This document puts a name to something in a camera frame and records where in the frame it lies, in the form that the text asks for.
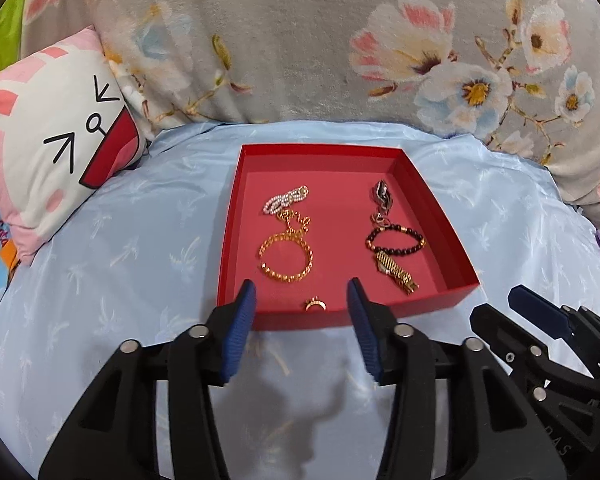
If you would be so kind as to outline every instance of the gold ring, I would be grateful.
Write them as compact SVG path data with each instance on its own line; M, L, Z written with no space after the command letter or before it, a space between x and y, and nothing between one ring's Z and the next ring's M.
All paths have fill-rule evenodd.
M302 240L301 233L302 233L302 231L300 231L299 233L285 232L285 233L279 233L277 235L270 236L260 246L260 250L258 251L258 256L260 258L262 258L264 251L266 251L270 246L272 246L276 242L281 242L281 241L295 242L296 244L298 244L301 247L301 249L304 251L304 254L306 254L306 257L307 257L306 267L301 272L298 272L298 274L293 274L293 275L289 276L288 274L280 274L279 272L272 270L266 263L263 262L260 266L260 268L262 269L262 272L264 272L270 278L273 278L274 280L279 280L280 282L293 283L293 282L299 282L300 280L302 280L311 271L311 267L313 267L313 265L314 265L314 252L309 247L309 244L307 242L305 242L304 240Z
M320 301L318 299L318 296L314 296L306 302L306 307L304 308L304 311L306 312L307 310L309 310L309 308L311 308L314 305L321 306L323 310L327 310L327 306L324 304L324 302Z

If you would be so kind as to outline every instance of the pink cheek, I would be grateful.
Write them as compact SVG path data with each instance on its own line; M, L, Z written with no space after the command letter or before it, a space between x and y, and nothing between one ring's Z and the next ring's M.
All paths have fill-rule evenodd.
M62 189L56 189L49 197L49 200L46 201L46 206L45 206L46 211L48 213L52 213L53 211L58 209L58 206L62 202L63 198L64 198L64 191L62 191Z

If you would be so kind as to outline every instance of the blue gripper pad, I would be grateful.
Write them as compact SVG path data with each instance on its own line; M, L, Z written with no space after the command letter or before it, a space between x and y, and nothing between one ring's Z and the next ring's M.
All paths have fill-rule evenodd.
M365 291L362 289L360 280L354 278L347 283L347 308L353 323L353 329L358 338L360 352L365 361L366 371L371 374L376 382L382 376L382 364L380 361L379 341L376 338L368 314L364 307L368 303Z
M568 316L553 303L529 290L524 285L511 289L509 307L533 323L552 339L571 337Z
M234 306L237 307L234 320L222 341L220 377L225 383L238 371L240 358L256 314L256 287L251 280L244 280L235 298Z

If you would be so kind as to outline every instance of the floral blanket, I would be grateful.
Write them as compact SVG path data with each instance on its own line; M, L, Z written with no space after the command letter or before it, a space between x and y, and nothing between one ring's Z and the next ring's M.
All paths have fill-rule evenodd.
M23 54L93 22L136 120L400 121L546 166L600 228L596 0L27 0Z

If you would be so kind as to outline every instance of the cartoon pillow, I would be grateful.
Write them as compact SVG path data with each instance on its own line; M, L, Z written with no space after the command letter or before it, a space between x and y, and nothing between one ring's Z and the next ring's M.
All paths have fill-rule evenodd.
M145 140L92 28L0 72L0 213L24 264Z

